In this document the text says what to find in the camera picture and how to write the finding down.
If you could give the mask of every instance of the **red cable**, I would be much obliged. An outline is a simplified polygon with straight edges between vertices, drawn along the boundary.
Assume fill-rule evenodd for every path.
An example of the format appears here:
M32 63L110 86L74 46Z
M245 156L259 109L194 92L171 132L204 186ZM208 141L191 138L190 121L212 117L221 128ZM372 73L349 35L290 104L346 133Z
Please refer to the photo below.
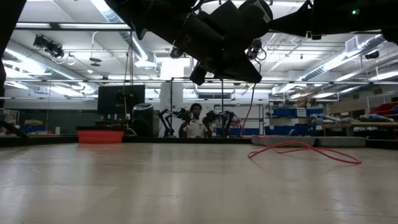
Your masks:
M253 106L254 89L256 88L256 84L257 84L257 83L255 83L254 86L253 86L253 92L251 93L251 101L250 101L249 111L248 111L248 113L247 113L247 115L246 115L246 118L245 118L244 121L243 121L243 126L242 126L242 128L241 128L241 133L239 134L239 136L243 136L244 126L246 125L246 120L248 119L249 113L250 113L251 108L252 108L252 106Z
M289 151L284 151L284 152L279 152L279 151L276 151L276 150L274 149L275 147L281 147L281 146L292 145L292 144L294 144L294 145L301 145L301 146L304 146L305 148L302 148L302 149L294 149L294 150L289 150ZM279 154L285 154L285 153L289 153L289 152L298 152L298 151L304 151L304 150L314 150L315 152L317 152L317 153L319 153L319 154L321 154L321 155L323 155L323 156L326 156L326 157L328 157L328 158L330 158L330 159L333 159L333 160L336 160L336 161L339 161L339 162L344 162L344 163L348 163L348 164L362 164L362 161L361 161L361 160L359 160L359 159L357 159L357 158L355 158L355 157L353 157L353 156L347 155L347 154L345 154L345 153L342 153L342 152L339 152L339 151L336 151L336 150L332 150L332 149L312 147L312 146L310 146L310 145L308 145L308 144L305 144L305 143L302 143L302 142L298 142L298 141L286 141L286 142L282 142L282 143L279 143L279 144L275 144L275 145L268 146L268 147L266 147L265 149L262 149L262 150L260 150L260 151L253 151L253 152L250 152L250 153L248 154L248 158L249 158L249 159L252 159L254 156L256 156L256 155L258 155L258 154L260 154L260 153L262 153L262 152L265 152L265 151L267 151L267 150L269 150L269 149L272 149L272 150L274 150L275 152L277 152L277 153L279 153ZM337 158L337 157L334 157L334 156L328 155L328 154L326 154L326 153L324 153L324 152L321 152L321 150L329 151L329 152L334 152L334 153L340 154L340 155L342 155L342 156L348 157L348 158L350 158L350 159L352 159L352 160L354 160L354 161L347 161L347 160L344 160L344 159L339 159L339 158Z

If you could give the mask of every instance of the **floor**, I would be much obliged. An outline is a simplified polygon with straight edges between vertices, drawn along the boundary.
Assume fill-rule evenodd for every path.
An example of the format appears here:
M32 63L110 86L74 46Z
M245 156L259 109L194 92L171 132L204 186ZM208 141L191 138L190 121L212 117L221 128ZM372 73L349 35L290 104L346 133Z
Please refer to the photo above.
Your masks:
M398 151L252 145L54 145L0 149L2 224L398 223Z

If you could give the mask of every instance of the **white shirt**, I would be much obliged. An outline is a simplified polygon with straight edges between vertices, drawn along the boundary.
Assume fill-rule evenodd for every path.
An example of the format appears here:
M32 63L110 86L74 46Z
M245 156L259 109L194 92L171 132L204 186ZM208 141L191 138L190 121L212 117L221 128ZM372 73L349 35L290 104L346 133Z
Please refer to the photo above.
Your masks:
M183 129L187 133L188 138L204 138L208 131L201 120L191 120Z

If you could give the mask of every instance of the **person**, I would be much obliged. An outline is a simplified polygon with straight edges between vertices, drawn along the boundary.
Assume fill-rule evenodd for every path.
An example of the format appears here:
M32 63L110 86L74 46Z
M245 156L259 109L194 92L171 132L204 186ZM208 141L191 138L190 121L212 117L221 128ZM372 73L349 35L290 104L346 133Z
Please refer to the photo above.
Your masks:
M179 130L180 138L211 138L210 124L200 120L201 104L194 103L190 108L191 121L184 121Z

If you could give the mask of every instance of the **black monitor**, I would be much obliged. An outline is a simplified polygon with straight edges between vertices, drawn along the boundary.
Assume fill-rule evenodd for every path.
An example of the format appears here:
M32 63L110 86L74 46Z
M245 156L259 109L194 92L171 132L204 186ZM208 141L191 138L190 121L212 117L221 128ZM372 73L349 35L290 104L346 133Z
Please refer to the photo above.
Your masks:
M101 86L98 90L98 114L124 114L124 97L127 113L139 103L145 103L145 85Z

